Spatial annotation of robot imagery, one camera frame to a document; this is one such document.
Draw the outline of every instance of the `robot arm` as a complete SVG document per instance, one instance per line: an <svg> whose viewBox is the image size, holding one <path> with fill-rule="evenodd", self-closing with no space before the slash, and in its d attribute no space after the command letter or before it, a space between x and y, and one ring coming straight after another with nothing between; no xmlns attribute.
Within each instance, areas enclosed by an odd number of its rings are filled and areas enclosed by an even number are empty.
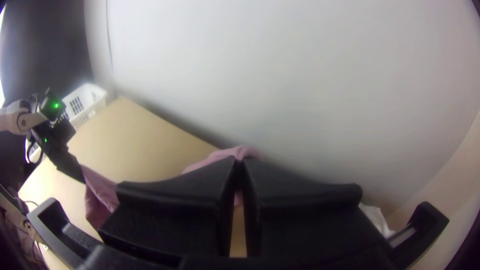
<svg viewBox="0 0 480 270"><path fill-rule="evenodd" d="M40 112L32 112L31 104L20 99L0 109L0 132L26 135L29 130L48 119Z"/></svg>

